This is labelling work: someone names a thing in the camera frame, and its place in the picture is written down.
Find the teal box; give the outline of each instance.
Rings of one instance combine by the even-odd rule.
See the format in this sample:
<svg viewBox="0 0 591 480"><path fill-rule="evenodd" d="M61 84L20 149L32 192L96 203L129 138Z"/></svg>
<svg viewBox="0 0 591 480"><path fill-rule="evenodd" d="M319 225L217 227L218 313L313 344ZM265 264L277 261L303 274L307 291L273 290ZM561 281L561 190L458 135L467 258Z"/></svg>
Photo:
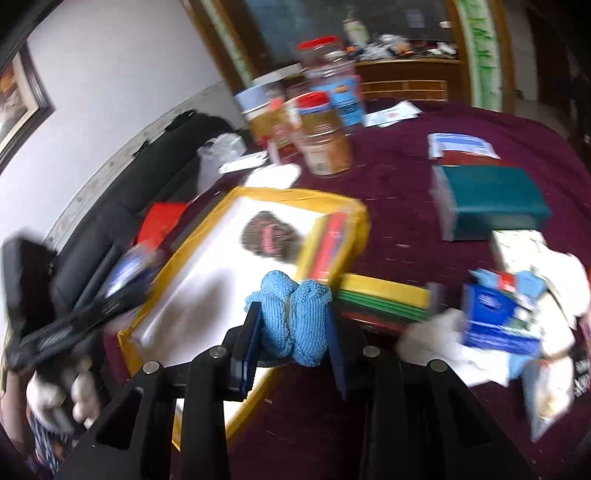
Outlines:
<svg viewBox="0 0 591 480"><path fill-rule="evenodd" d="M433 167L431 195L444 240L487 240L493 230L541 230L552 212L517 167Z"/></svg>

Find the screw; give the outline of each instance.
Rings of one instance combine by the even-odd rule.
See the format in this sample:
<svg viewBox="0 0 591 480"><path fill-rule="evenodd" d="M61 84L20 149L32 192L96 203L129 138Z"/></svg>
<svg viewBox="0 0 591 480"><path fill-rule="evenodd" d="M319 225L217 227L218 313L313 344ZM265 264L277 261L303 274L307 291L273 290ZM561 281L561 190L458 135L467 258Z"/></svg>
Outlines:
<svg viewBox="0 0 591 480"><path fill-rule="evenodd" d="M213 358L221 358L226 355L227 352L226 347L222 345L213 346L209 349L209 355Z"/></svg>
<svg viewBox="0 0 591 480"><path fill-rule="evenodd" d="M380 354L379 348L373 345L364 346L362 352L368 358L375 358Z"/></svg>
<svg viewBox="0 0 591 480"><path fill-rule="evenodd" d="M160 364L156 360L150 360L149 362L144 363L142 370L149 375L156 373L159 368Z"/></svg>
<svg viewBox="0 0 591 480"><path fill-rule="evenodd" d="M445 363L443 360L433 360L433 362L431 362L431 370L443 373L445 370L447 370L447 363Z"/></svg>

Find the wooden cabinet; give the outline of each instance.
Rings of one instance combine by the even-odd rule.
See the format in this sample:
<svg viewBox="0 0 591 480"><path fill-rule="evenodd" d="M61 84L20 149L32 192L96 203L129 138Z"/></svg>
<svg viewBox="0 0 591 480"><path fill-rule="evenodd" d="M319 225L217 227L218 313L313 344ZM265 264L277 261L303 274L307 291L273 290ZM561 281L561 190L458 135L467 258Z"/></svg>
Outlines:
<svg viewBox="0 0 591 480"><path fill-rule="evenodd" d="M367 100L450 100L470 105L470 84L460 60L365 61L356 65Z"/></svg>

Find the white bottle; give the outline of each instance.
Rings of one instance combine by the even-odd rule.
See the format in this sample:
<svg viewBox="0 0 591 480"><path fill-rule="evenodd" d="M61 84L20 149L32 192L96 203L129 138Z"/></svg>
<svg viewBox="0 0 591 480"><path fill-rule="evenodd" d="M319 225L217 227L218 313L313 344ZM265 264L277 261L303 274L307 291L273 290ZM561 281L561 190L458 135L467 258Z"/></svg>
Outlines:
<svg viewBox="0 0 591 480"><path fill-rule="evenodd" d="M347 18L343 20L343 28L351 45L355 45L357 48L367 47L369 43L368 30L360 20L354 19L352 8L349 10Z"/></svg>

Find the red lid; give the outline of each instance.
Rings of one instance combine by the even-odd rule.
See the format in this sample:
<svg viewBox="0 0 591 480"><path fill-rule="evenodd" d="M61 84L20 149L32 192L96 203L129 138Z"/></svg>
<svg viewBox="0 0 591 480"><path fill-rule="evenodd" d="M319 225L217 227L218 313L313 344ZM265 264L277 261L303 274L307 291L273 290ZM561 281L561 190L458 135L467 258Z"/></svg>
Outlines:
<svg viewBox="0 0 591 480"><path fill-rule="evenodd" d="M310 92L296 97L295 102L298 108L314 108L330 103L330 98L326 92Z"/></svg>
<svg viewBox="0 0 591 480"><path fill-rule="evenodd" d="M308 40L303 41L300 43L300 50L308 50L309 48L317 48L321 45L326 45L327 43L335 43L338 42L339 39L336 38L334 35L330 35L328 37L320 37L315 40Z"/></svg>

